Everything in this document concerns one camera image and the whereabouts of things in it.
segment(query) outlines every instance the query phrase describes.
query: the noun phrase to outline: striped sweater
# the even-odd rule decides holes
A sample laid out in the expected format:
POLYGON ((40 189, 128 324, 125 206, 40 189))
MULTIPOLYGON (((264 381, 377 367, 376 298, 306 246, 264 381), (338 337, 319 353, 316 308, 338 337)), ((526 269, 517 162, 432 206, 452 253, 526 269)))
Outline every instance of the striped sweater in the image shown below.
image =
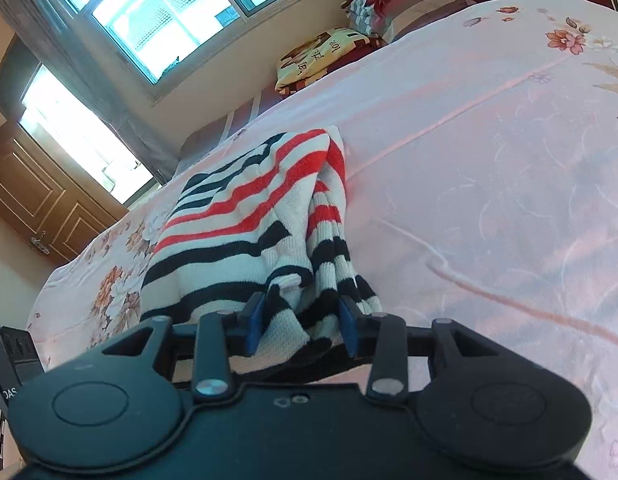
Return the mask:
POLYGON ((336 128, 278 134, 193 176, 164 226, 142 285, 142 318, 196 322, 265 293, 266 332, 237 373, 288 361, 309 341, 342 342, 340 295, 380 310, 344 237, 345 161, 336 128))

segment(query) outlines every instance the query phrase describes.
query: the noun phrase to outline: curtain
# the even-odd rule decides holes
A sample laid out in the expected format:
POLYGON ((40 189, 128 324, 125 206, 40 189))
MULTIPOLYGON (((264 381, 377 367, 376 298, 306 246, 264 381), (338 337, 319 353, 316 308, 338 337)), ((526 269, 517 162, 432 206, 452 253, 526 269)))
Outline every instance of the curtain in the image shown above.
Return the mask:
POLYGON ((164 184, 173 176, 176 155, 154 128, 127 108, 50 0, 0 0, 0 12, 42 64, 118 136, 156 180, 164 184))

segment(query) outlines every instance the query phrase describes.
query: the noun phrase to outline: door handle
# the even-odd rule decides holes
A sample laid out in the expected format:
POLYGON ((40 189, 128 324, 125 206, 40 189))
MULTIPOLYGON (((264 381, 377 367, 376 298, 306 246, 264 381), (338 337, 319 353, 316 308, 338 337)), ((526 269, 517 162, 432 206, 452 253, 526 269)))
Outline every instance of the door handle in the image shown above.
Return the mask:
POLYGON ((49 250, 49 248, 44 245, 42 243, 42 238, 44 238, 44 235, 46 234, 46 231, 42 231, 40 233, 40 237, 36 238, 35 236, 31 237, 31 245, 33 245, 33 247, 38 248, 38 250, 43 253, 43 254, 49 254, 51 251, 49 250))

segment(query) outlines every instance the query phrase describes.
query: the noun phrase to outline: wooden door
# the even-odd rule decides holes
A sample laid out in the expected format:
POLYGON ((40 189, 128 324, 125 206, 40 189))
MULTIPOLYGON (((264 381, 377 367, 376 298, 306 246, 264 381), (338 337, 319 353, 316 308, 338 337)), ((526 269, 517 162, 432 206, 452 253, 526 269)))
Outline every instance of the wooden door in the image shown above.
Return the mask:
POLYGON ((38 250, 48 248, 59 266, 127 213, 75 166, 44 131, 30 136, 12 121, 0 127, 0 215, 28 242, 40 240, 38 250), (70 176, 71 170, 76 173, 70 176))

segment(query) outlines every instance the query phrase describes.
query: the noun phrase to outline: pillow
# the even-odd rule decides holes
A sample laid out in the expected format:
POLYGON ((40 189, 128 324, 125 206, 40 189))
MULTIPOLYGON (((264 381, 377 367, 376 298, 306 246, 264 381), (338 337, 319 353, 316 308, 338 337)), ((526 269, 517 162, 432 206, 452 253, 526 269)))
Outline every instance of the pillow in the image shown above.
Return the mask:
POLYGON ((373 6, 366 6, 366 0, 353 0, 345 12, 351 28, 391 43, 468 6, 467 0, 390 0, 379 15, 373 6))
POLYGON ((300 81, 296 81, 294 83, 291 83, 285 86, 284 88, 280 90, 281 98, 286 99, 287 97, 289 97, 289 95, 293 95, 296 92, 299 92, 300 90, 302 90, 303 88, 307 88, 307 86, 309 86, 310 84, 315 83, 316 81, 318 81, 319 79, 322 79, 327 74, 335 72, 337 69, 342 68, 343 66, 346 66, 350 63, 358 61, 359 59, 362 59, 364 56, 371 54, 372 52, 382 47, 383 45, 384 45, 384 42, 382 40, 379 40, 377 38, 371 38, 371 41, 369 44, 356 47, 348 54, 345 54, 344 56, 342 56, 339 60, 331 63, 326 68, 320 70, 318 73, 315 73, 314 75, 310 77, 307 77, 305 79, 300 79, 300 81))
POLYGON ((331 28, 317 35, 282 56, 278 62, 276 90, 317 74, 356 47, 366 44, 369 44, 369 38, 350 28, 331 28))

